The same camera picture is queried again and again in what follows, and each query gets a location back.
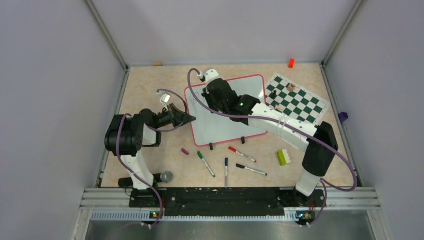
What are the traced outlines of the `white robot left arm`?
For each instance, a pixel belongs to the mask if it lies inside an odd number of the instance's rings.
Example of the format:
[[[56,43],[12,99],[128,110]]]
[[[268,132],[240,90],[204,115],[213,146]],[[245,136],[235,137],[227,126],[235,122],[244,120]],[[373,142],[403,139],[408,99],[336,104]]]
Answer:
[[[151,187],[155,183],[171,181],[173,175],[152,174],[141,150],[160,146],[162,133],[165,132],[161,128],[171,125],[172,130],[176,130],[195,120],[196,117],[178,109],[173,103],[160,113],[143,109],[134,115],[115,115],[105,134],[104,145],[107,151],[118,157],[130,175],[118,181],[119,187],[143,191],[141,200],[149,207],[156,206],[160,202],[161,194]]]

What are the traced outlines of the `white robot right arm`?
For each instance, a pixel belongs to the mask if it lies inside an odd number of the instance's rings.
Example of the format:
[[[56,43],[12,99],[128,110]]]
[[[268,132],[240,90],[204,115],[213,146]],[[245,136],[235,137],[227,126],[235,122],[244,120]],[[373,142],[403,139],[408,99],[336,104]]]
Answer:
[[[294,119],[271,109],[256,97],[238,95],[219,77],[208,80],[203,76],[200,80],[205,83],[201,95],[213,113],[219,112],[233,122],[273,133],[304,152],[303,172],[295,185],[293,200],[299,206],[307,206],[339,149],[332,125],[327,122],[314,125]]]

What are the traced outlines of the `purple marker cap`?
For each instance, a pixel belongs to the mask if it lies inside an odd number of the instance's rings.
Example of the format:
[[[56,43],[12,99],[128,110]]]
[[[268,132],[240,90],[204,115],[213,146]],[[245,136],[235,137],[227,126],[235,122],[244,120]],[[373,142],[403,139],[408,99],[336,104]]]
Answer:
[[[187,155],[187,156],[190,154],[190,153],[189,153],[186,149],[184,149],[184,148],[182,148],[182,149],[181,149],[181,152],[182,152],[182,153],[184,153],[184,154],[185,154],[185,155]]]

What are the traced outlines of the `pink framed whiteboard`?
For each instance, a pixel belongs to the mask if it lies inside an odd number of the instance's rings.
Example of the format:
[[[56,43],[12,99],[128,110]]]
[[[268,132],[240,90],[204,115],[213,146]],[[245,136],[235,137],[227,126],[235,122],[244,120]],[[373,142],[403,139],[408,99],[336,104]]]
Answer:
[[[259,99],[262,103],[266,102],[264,97],[265,79],[262,75],[255,74],[233,78],[229,79],[228,83],[238,95],[246,94]],[[190,125],[194,144],[198,147],[239,140],[242,137],[256,137],[267,133],[265,130],[234,122],[227,117],[211,113],[194,99],[188,88],[184,90],[184,96],[188,113],[196,118]]]

